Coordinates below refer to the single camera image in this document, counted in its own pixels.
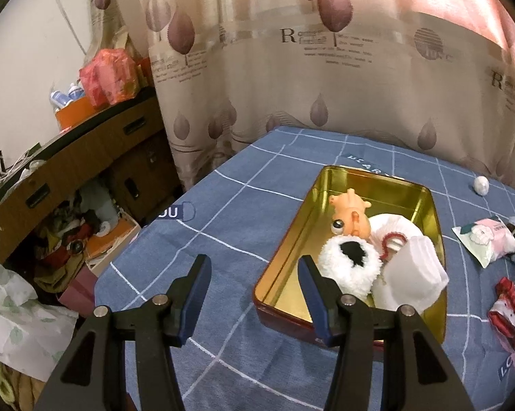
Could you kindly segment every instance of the metal tray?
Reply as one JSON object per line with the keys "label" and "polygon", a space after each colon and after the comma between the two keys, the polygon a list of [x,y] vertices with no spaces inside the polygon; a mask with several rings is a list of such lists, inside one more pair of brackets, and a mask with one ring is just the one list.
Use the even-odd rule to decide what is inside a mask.
{"label": "metal tray", "polygon": [[[431,239],[440,263],[445,267],[442,233],[428,188],[365,170],[325,166],[254,289],[254,304],[264,325],[320,345],[299,287],[297,261],[302,255],[311,255],[317,261],[322,246],[333,236],[330,231],[333,207],[328,197],[344,193],[348,188],[354,188],[357,195],[372,203],[366,210],[368,216],[392,213],[417,225]],[[367,303],[373,306],[371,295]],[[446,308],[447,294],[443,290],[422,316],[439,343],[445,337]],[[375,342],[375,346],[381,348],[382,342]]]}

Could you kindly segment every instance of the red and white cloth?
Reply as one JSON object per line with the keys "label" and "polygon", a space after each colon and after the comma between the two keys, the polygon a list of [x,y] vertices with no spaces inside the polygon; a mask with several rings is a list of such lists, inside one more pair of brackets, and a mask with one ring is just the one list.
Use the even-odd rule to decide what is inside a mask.
{"label": "red and white cloth", "polygon": [[503,347],[515,352],[515,284],[503,277],[495,286],[499,298],[488,312]]}

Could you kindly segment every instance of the metal screw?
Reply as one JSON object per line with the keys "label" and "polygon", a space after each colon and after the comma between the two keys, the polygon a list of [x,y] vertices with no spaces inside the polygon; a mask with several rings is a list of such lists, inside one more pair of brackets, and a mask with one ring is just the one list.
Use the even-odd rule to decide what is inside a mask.
{"label": "metal screw", "polygon": [[96,317],[104,317],[108,313],[109,313],[109,309],[107,308],[107,306],[97,306],[94,309],[94,315]]}
{"label": "metal screw", "polygon": [[354,296],[350,294],[341,295],[341,304],[344,306],[353,306],[356,303],[357,299]]}
{"label": "metal screw", "polygon": [[152,303],[156,304],[157,306],[162,306],[166,304],[168,301],[168,296],[164,294],[158,294],[152,297]]}
{"label": "metal screw", "polygon": [[415,309],[409,304],[402,304],[400,312],[402,312],[402,315],[406,315],[406,317],[411,317],[413,314],[415,314]]}

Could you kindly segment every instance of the curtain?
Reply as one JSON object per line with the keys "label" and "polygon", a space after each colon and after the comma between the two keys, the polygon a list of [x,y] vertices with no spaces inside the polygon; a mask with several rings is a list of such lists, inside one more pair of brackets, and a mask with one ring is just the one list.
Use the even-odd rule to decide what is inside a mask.
{"label": "curtain", "polygon": [[515,25],[498,0],[115,1],[185,189],[278,125],[515,188]]}

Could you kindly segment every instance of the white egg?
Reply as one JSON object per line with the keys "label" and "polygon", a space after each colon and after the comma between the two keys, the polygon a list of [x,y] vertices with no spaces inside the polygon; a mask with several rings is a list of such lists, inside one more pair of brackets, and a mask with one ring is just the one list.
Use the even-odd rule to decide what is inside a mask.
{"label": "white egg", "polygon": [[490,189],[490,183],[485,176],[478,176],[472,186],[480,196],[486,196]]}

